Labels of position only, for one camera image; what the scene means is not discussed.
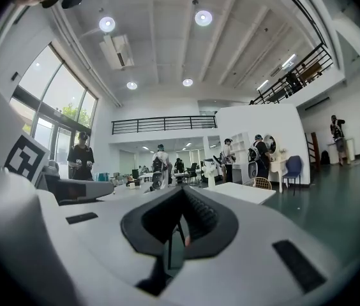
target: air conditioner unit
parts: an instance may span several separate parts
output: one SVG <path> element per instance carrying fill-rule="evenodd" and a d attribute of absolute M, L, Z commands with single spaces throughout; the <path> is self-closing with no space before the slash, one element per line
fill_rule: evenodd
<path fill-rule="evenodd" d="M 271 74 L 269 76 L 274 77 L 277 73 L 279 73 L 281 71 L 281 66 L 279 65 L 278 67 L 276 67 L 274 70 L 272 70 Z"/>
<path fill-rule="evenodd" d="M 99 46 L 112 69 L 122 69 L 134 65 L 127 35 L 114 38 L 105 35 Z"/>

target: black rubber pad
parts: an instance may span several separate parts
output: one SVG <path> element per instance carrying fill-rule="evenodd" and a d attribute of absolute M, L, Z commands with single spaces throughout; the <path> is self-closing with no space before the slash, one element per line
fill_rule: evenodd
<path fill-rule="evenodd" d="M 74 215 L 73 217 L 66 217 L 65 219 L 68 221 L 69 224 L 75 224 L 75 223 L 95 219 L 97 217 L 98 216 L 94 212 L 90 212 L 90 213 Z"/>
<path fill-rule="evenodd" d="M 325 283 L 326 279 L 292 242 L 281 240 L 274 243 L 273 247 L 304 293 L 308 293 Z"/>

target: ceiling beam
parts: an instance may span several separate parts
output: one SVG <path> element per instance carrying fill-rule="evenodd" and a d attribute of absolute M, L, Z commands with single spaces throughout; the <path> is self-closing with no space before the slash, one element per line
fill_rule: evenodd
<path fill-rule="evenodd" d="M 188 39 L 190 37 L 190 29 L 191 24 L 193 23 L 194 19 L 194 10 L 195 6 L 192 4 L 193 0 L 187 0 L 187 11 L 186 11 L 186 19 L 184 20 L 184 32 L 183 32 L 183 45 L 180 48 L 180 54 L 179 54 L 179 80 L 183 80 L 183 67 L 184 62 L 186 60 L 186 54 L 187 54 L 187 46 L 188 46 Z"/>
<path fill-rule="evenodd" d="M 250 28 L 248 28 L 247 32 L 244 35 L 244 38 L 239 44 L 238 49 L 234 52 L 234 55 L 231 57 L 229 64 L 227 65 L 227 68 L 223 72 L 223 74 L 220 77 L 220 80 L 218 81 L 218 85 L 221 85 L 226 77 L 229 75 L 230 71 L 234 66 L 236 65 L 238 59 L 241 57 L 241 54 L 243 54 L 245 48 L 248 46 L 251 39 L 254 37 L 255 33 L 257 32 L 258 28 L 260 27 L 262 21 L 265 19 L 265 16 L 267 15 L 269 11 L 269 8 L 267 6 L 262 6 L 255 17 L 254 21 L 252 22 Z"/>
<path fill-rule="evenodd" d="M 214 31 L 213 38 L 210 42 L 210 46 L 207 50 L 206 57 L 204 59 L 203 65 L 201 67 L 199 80 L 202 82 L 204 80 L 204 77 L 207 73 L 208 66 L 210 65 L 211 59 L 213 58 L 214 51 L 216 50 L 218 41 L 220 40 L 221 34 L 224 30 L 225 24 L 227 23 L 227 20 L 229 19 L 229 15 L 231 13 L 232 7 L 234 5 L 236 0 L 226 0 L 224 7 L 223 7 L 223 13 L 218 20 L 217 27 Z"/>
<path fill-rule="evenodd" d="M 156 35 L 154 34 L 154 6 L 153 0 L 147 0 L 147 9 L 149 10 L 149 26 L 150 37 L 152 41 L 152 58 L 153 58 L 153 71 L 156 77 L 156 83 L 159 84 L 159 72 L 157 69 L 157 53 L 156 53 Z"/>
<path fill-rule="evenodd" d="M 279 42 L 281 38 L 284 37 L 286 32 L 290 29 L 287 23 L 283 23 L 281 27 L 277 30 L 277 32 L 271 38 L 271 41 L 266 45 L 266 47 L 261 51 L 258 57 L 251 63 L 251 66 L 247 68 L 245 73 L 241 76 L 238 80 L 237 84 L 234 86 L 236 89 L 237 87 L 241 86 L 247 78 L 252 74 L 252 72 L 258 67 L 262 60 L 264 60 L 265 56 L 272 50 L 272 48 Z"/>

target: man in black shirt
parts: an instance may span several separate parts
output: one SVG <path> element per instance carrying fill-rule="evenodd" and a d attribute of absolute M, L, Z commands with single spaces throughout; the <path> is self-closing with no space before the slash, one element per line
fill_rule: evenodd
<path fill-rule="evenodd" d="M 341 129 L 341 125 L 345 123 L 344 120 L 337 119 L 335 115 L 332 115 L 331 123 L 331 134 L 333 135 L 333 140 L 336 144 L 336 149 L 339 154 L 339 164 L 343 166 L 343 158 L 346 156 L 346 147 L 345 147 L 345 135 Z M 347 163 L 350 164 L 350 159 L 347 157 Z"/>
<path fill-rule="evenodd" d="M 81 131 L 78 138 L 79 143 L 71 147 L 67 158 L 69 166 L 73 168 L 72 179 L 93 180 L 91 170 L 94 159 L 92 149 L 86 145 L 88 136 Z"/>
<path fill-rule="evenodd" d="M 269 175 L 269 163 L 271 162 L 271 155 L 269 154 L 267 145 L 262 141 L 261 135 L 255 135 L 255 143 L 253 144 L 259 152 L 258 174 L 257 177 L 268 179 Z"/>

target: large window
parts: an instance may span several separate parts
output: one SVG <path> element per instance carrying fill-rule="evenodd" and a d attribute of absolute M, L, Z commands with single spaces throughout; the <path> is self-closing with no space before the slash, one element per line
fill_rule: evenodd
<path fill-rule="evenodd" d="M 27 69 L 19 85 L 41 99 L 46 86 L 60 65 L 61 60 L 50 47 L 46 47 Z"/>
<path fill-rule="evenodd" d="M 81 131 L 91 136 L 93 94 L 47 46 L 22 77 L 10 105 L 24 121 L 23 130 L 49 149 L 50 159 L 58 162 L 60 175 L 66 177 L 69 148 Z"/>

